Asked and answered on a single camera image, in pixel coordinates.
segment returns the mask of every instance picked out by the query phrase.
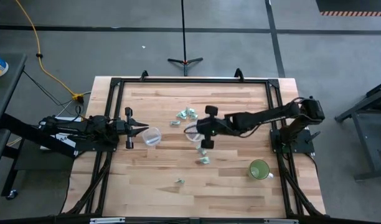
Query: table leg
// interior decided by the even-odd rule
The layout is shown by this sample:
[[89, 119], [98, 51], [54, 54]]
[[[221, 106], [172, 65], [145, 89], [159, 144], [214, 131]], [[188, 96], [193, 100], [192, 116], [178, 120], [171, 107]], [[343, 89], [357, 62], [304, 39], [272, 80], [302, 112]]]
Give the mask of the table leg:
[[12, 133], [40, 144], [41, 146], [45, 146], [54, 152], [59, 152], [65, 156], [75, 158], [75, 149], [72, 146], [43, 133], [29, 124], [23, 123], [9, 114], [4, 113], [1, 116], [0, 128], [6, 128]]

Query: wooden tabletop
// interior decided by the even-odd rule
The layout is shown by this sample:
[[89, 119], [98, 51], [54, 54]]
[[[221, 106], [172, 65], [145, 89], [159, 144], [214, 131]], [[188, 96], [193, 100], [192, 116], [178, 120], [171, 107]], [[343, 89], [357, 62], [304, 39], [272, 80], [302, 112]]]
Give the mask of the wooden tabletop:
[[[110, 78], [95, 78], [87, 116], [104, 114]], [[294, 79], [280, 78], [279, 81], [283, 103], [298, 96]], [[131, 107], [133, 118], [157, 127], [162, 141], [155, 147], [149, 147], [140, 134], [134, 138], [134, 149], [127, 150], [125, 136], [120, 138], [111, 163], [103, 216], [285, 217], [278, 163], [270, 146], [270, 124], [261, 126], [246, 139], [213, 137], [215, 147], [207, 152], [211, 163], [195, 163], [200, 158], [195, 149], [198, 143], [190, 142], [183, 133], [191, 121], [181, 121], [179, 127], [172, 127], [169, 122], [177, 120], [176, 114], [187, 106], [204, 118], [206, 105], [217, 106], [219, 117], [239, 111], [255, 113], [268, 109], [265, 86], [261, 84], [125, 84], [121, 117], [125, 118], [124, 108]], [[251, 180], [247, 176], [247, 167], [255, 159], [266, 161], [275, 177]], [[94, 160], [94, 152], [84, 153], [75, 160], [63, 211], [71, 209], [89, 186]], [[324, 213], [313, 162], [302, 154], [295, 154], [294, 162], [299, 186], [315, 207]], [[176, 183], [178, 178], [185, 183]], [[295, 212], [293, 191], [289, 193]]]

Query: clear plastic cup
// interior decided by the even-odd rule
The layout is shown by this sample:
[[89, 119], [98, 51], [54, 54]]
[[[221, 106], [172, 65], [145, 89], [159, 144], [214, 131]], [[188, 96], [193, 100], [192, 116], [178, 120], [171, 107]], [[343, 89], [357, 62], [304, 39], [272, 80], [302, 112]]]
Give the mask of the clear plastic cup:
[[190, 134], [186, 134], [186, 137], [192, 141], [192, 142], [198, 142], [198, 141], [201, 141], [203, 140], [204, 138], [204, 135], [203, 134], [199, 134], [199, 133], [196, 133], [197, 132], [197, 129], [196, 129], [196, 125], [197, 125], [197, 121], [194, 121], [194, 122], [191, 122], [189, 123], [186, 127], [191, 127], [191, 126], [194, 126], [193, 128], [189, 128], [188, 130], [186, 130], [187, 133], [190, 133]]
[[161, 142], [161, 133], [157, 128], [149, 128], [142, 132], [142, 138], [148, 146], [155, 146]]

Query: yellow cable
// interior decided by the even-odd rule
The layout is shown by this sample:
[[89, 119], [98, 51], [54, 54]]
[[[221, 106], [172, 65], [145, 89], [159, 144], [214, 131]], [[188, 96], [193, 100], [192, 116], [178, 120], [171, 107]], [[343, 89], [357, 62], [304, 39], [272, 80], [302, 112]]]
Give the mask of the yellow cable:
[[[27, 20], [30, 22], [31, 24], [31, 27], [33, 28], [33, 31], [34, 31], [34, 34], [35, 34], [35, 39], [37, 40], [37, 49], [38, 49], [38, 54], [41, 55], [41, 48], [40, 48], [40, 40], [39, 40], [39, 36], [37, 35], [37, 31], [35, 30], [35, 27], [34, 27], [34, 24], [33, 22], [31, 21], [29, 15], [26, 13], [26, 10], [24, 10], [22, 4], [19, 2], [19, 0], [16, 0], [16, 3], [19, 5], [19, 7], [22, 9], [22, 12], [23, 14], [27, 17]], [[72, 98], [73, 100], [78, 100], [78, 97], [81, 97], [83, 98], [84, 97], [84, 94], [81, 93], [81, 94], [77, 94], [77, 93], [74, 93], [69, 87], [67, 87], [62, 81], [60, 81], [59, 79], [57, 79], [56, 77], [54, 77], [51, 73], [49, 73], [47, 70], [44, 69], [44, 66], [42, 66], [42, 61], [41, 61], [41, 57], [38, 57], [39, 59], [39, 64], [40, 64], [40, 68], [41, 70], [47, 74], [49, 77], [53, 78], [55, 81], [59, 82], [63, 87], [65, 87], [65, 89], [67, 91], [69, 91], [69, 93], [72, 95]]]

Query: caster wheel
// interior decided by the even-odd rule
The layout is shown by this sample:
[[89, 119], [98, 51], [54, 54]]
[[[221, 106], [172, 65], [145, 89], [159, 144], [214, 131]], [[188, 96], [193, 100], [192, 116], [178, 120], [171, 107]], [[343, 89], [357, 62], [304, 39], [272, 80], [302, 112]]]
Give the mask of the caster wheel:
[[6, 200], [12, 200], [12, 199], [16, 198], [17, 195], [18, 195], [18, 193], [16, 190], [11, 190], [9, 195], [5, 198], [6, 198]]

